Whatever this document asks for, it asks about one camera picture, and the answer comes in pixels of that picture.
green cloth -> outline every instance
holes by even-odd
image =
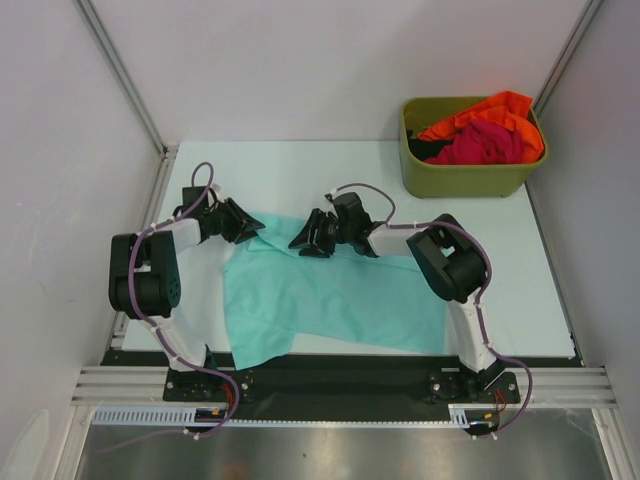
[[[413,257],[362,257],[349,245],[338,245],[329,259],[299,257],[288,244],[303,220],[251,215],[266,228],[236,248],[224,271],[236,368],[288,353],[296,333],[443,353],[445,302]]]

towel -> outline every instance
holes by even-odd
[[[412,257],[369,258],[338,245],[332,258],[288,249],[304,220],[251,214],[265,224],[224,270],[227,334],[237,369],[289,352],[297,333],[438,355],[445,302]]]
[[[435,158],[426,162],[432,165],[505,165],[522,163],[523,154],[520,132],[510,132],[484,120],[471,120],[456,135],[452,145],[445,146]]]

purple cable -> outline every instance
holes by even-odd
[[[476,238],[473,235],[471,235],[469,232],[467,232],[464,228],[460,228],[457,225],[452,225],[452,224],[447,223],[447,222],[438,222],[438,221],[435,221],[435,222],[424,222],[424,223],[418,223],[416,225],[413,225],[413,224],[410,224],[410,223],[399,224],[399,225],[389,225],[389,224],[387,224],[387,226],[391,230],[406,230],[406,229],[412,229],[413,230],[413,229],[418,229],[418,228],[429,228],[429,227],[446,228],[448,230],[453,230],[454,232],[458,232],[459,234],[463,235],[478,250],[478,252],[480,254],[480,257],[482,258],[482,261],[484,262],[485,268],[487,270],[487,276],[485,278],[485,281],[482,284],[482,286],[480,287],[480,291],[476,295],[476,298],[474,299],[474,305],[476,307],[476,312],[478,313],[478,323],[480,324],[480,332],[482,334],[482,341],[483,341],[484,345],[487,347],[487,349],[498,360],[501,360],[504,363],[508,363],[508,364],[511,364],[511,365],[516,365],[518,367],[523,368],[525,373],[527,374],[527,378],[529,380],[529,385],[527,386],[527,394],[526,394],[526,396],[525,396],[525,398],[524,398],[524,400],[522,402],[522,405],[520,406],[520,409],[513,416],[513,418],[509,421],[509,423],[507,423],[504,426],[498,428],[498,430],[496,430],[496,431],[500,432],[500,431],[504,430],[505,428],[507,428],[510,425],[512,425],[516,420],[518,420],[518,418],[520,418],[521,415],[524,413],[524,411],[527,409],[527,406],[529,405],[529,402],[531,401],[531,395],[533,394],[533,374],[531,373],[531,369],[524,362],[522,362],[521,360],[518,360],[517,358],[513,358],[513,357],[508,357],[506,355],[502,355],[501,353],[497,352],[491,346],[491,342],[489,341],[489,334],[487,332],[487,324],[485,322],[484,314],[482,313],[482,308],[480,306],[480,299],[482,298],[482,295],[484,294],[484,292],[489,287],[489,283],[491,282],[491,278],[493,276],[493,269],[491,268],[491,261],[489,260],[489,256],[487,255],[487,252],[485,251],[484,248],[482,248],[482,245],[480,245],[480,242],[478,242],[478,240],[476,240]]]
[[[158,328],[158,323],[156,321],[154,321],[152,318],[150,318],[149,316],[145,315],[142,312],[142,310],[140,309],[140,305],[138,304],[138,299],[136,297],[136,291],[135,291],[135,286],[134,286],[134,274],[135,274],[136,259],[138,258],[138,252],[140,251],[140,246],[142,245],[142,241],[148,235],[153,233],[154,231],[160,230],[162,228],[165,228],[165,227],[171,225],[172,223],[179,222],[180,220],[184,220],[185,218],[187,218],[188,215],[195,208],[197,208],[198,205],[200,205],[200,203],[202,203],[202,201],[209,194],[209,189],[213,185],[213,173],[214,173],[213,165],[211,165],[209,162],[202,162],[195,168],[195,170],[191,174],[191,185],[193,186],[195,184],[196,174],[204,166],[209,167],[209,180],[207,181],[206,188],[200,194],[200,196],[195,201],[195,203],[193,205],[191,205],[189,208],[187,208],[184,212],[180,213],[180,215],[178,215],[175,219],[165,220],[164,222],[155,225],[155,227],[154,226],[150,226],[150,227],[146,228],[145,230],[143,230],[138,235],[138,238],[136,239],[135,243],[133,244],[133,248],[131,249],[131,257],[129,258],[129,271],[128,271],[128,277],[127,277],[128,286],[129,286],[129,298],[131,299],[131,307],[133,308],[133,311],[140,318],[140,320],[143,320],[143,321],[147,322],[149,325],[151,325],[152,327],[157,328],[156,336],[158,337],[158,341],[164,347],[165,351],[170,356],[174,357],[178,362],[180,362],[181,364],[185,365],[186,367],[189,367],[189,368],[191,368],[193,370],[196,370],[198,372],[202,372],[202,373],[206,373],[206,374],[209,374],[209,375],[213,375],[213,376],[222,378],[223,380],[225,380],[226,382],[231,384],[231,387],[233,388],[233,404],[231,405],[231,408],[229,409],[229,412],[227,413],[227,416],[224,417],[222,420],[220,420],[220,422],[215,427],[209,429],[206,432],[198,434],[198,438],[207,438],[207,437],[210,437],[211,435],[215,434],[235,414],[236,410],[238,409],[238,403],[240,402],[240,390],[238,389],[238,384],[229,375],[226,375],[226,374],[224,374],[222,372],[218,372],[216,370],[211,370],[209,368],[200,367],[198,365],[194,365],[194,364],[192,364],[190,362],[187,362],[186,360],[181,358],[177,354],[177,352],[175,352],[173,350],[173,348],[171,348],[171,346],[167,343],[166,339],[162,335],[162,331],[160,330],[160,328]],[[168,434],[168,433],[182,433],[182,432],[183,432],[182,430],[175,430],[175,429],[160,430],[160,431],[157,431],[157,432],[152,432],[152,433],[143,435],[141,437],[135,438],[133,440],[129,440],[127,442],[124,442],[124,443],[121,443],[121,444],[118,444],[118,445],[114,445],[113,447],[109,447],[109,448],[106,448],[106,449],[98,450],[98,452],[100,452],[100,453],[108,453],[108,452],[112,452],[114,450],[118,450],[118,449],[123,448],[123,447],[127,447],[129,445],[133,445],[135,443],[147,440],[148,438],[152,438],[152,437],[156,437],[156,436],[164,435],[164,434]]]
[[[389,223],[391,221],[393,216],[396,214],[396,202],[393,201],[393,198],[391,198],[391,196],[388,193],[384,192],[382,189],[380,189],[378,187],[374,187],[373,185],[369,185],[368,183],[360,183],[360,182],[347,183],[346,185],[342,185],[341,187],[336,188],[336,192],[340,192],[342,190],[346,190],[347,188],[352,188],[352,187],[368,188],[369,190],[373,190],[374,192],[378,192],[380,195],[382,195],[384,198],[386,198],[389,201],[389,203],[391,204],[391,213],[389,215],[387,215],[387,218],[384,221],[384,223]]]

